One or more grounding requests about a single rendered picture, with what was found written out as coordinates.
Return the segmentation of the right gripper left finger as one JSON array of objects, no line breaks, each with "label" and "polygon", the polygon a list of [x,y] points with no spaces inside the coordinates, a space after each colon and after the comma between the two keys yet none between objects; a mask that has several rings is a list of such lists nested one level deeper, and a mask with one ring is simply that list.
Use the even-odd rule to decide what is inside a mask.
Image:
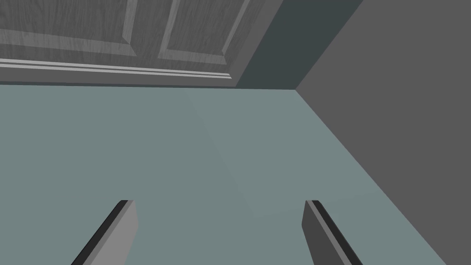
[{"label": "right gripper left finger", "polygon": [[125,265],[137,230],[135,201],[119,201],[71,265]]}]

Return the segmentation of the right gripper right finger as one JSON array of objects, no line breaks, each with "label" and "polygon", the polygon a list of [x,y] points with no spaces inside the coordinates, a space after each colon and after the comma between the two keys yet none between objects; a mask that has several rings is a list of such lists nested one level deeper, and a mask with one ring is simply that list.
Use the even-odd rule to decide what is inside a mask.
[{"label": "right gripper right finger", "polygon": [[363,265],[319,201],[305,202],[301,227],[314,265]]}]

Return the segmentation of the grey panelled wooden door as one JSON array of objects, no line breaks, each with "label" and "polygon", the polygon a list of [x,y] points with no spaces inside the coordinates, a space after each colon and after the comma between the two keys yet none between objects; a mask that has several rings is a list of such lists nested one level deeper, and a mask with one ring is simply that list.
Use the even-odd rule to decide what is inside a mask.
[{"label": "grey panelled wooden door", "polygon": [[266,0],[0,0],[0,69],[230,78]]}]

